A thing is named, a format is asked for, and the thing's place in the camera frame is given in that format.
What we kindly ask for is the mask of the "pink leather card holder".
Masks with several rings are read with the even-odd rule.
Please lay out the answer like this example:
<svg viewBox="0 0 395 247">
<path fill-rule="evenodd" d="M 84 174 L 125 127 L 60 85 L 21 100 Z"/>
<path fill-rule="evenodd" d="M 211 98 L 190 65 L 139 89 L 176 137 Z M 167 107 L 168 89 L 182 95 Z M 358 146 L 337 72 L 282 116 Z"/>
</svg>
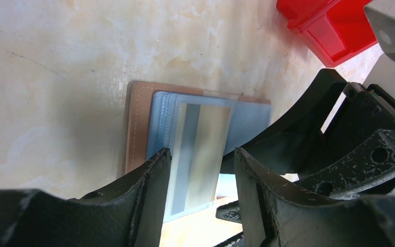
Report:
<svg viewBox="0 0 395 247">
<path fill-rule="evenodd" d="M 127 141 L 125 145 L 122 174 L 131 172 L 146 160 L 152 97 L 153 94 L 158 91 L 272 104 L 271 100 L 266 98 L 222 93 L 155 82 L 132 81 L 127 89 L 127 103 L 129 104 L 129 110 L 127 114 Z"/>
</svg>

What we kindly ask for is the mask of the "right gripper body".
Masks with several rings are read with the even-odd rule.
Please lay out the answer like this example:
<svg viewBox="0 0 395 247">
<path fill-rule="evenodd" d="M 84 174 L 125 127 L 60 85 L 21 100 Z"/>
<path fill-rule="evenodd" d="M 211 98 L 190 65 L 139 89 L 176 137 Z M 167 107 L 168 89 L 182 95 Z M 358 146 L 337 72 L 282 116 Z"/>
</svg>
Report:
<svg viewBox="0 0 395 247">
<path fill-rule="evenodd" d="M 320 193 L 331 198 L 395 196 L 395 100 L 378 85 L 350 93 L 331 122 L 335 162 L 320 171 Z"/>
</svg>

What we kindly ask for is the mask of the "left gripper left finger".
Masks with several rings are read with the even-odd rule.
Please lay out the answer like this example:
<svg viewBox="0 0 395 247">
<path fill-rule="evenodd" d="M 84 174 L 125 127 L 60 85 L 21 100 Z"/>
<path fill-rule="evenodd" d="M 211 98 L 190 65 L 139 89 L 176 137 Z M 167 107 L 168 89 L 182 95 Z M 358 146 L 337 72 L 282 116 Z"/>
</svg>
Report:
<svg viewBox="0 0 395 247">
<path fill-rule="evenodd" d="M 80 199 L 0 190 L 0 246 L 159 246 L 170 169 L 163 148 Z"/>
</svg>

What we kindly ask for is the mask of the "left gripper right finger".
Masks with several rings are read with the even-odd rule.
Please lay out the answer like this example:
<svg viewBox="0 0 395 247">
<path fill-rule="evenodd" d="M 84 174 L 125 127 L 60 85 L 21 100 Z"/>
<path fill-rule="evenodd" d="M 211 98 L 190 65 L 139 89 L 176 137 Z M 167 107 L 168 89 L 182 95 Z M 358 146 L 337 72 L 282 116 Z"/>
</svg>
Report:
<svg viewBox="0 0 395 247">
<path fill-rule="evenodd" d="M 234 163 L 246 246 L 395 246 L 395 196 L 333 200 L 268 170 L 242 148 Z"/>
</svg>

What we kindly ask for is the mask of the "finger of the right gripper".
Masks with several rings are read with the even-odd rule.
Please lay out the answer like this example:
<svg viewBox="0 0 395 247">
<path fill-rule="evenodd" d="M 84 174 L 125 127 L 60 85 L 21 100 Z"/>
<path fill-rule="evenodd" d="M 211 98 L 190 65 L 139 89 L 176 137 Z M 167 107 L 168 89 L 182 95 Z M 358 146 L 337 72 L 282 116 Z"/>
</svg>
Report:
<svg viewBox="0 0 395 247">
<path fill-rule="evenodd" d="M 379 129 L 343 158 L 297 182 L 235 150 L 239 199 L 218 219 L 247 224 L 395 224 L 395 131 Z"/>
<path fill-rule="evenodd" d="M 297 102 L 279 119 L 241 146 L 278 173 L 315 173 L 335 162 L 321 128 L 347 81 L 321 69 Z"/>
</svg>

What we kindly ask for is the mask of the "red plastic bin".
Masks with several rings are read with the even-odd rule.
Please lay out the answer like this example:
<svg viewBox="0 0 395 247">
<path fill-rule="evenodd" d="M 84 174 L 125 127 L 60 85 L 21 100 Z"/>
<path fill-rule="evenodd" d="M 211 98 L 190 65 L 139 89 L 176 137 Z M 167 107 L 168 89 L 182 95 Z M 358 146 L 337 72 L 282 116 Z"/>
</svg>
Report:
<svg viewBox="0 0 395 247">
<path fill-rule="evenodd" d="M 334 68 L 377 44 L 364 13 L 369 0 L 278 0 L 287 28 Z"/>
</svg>

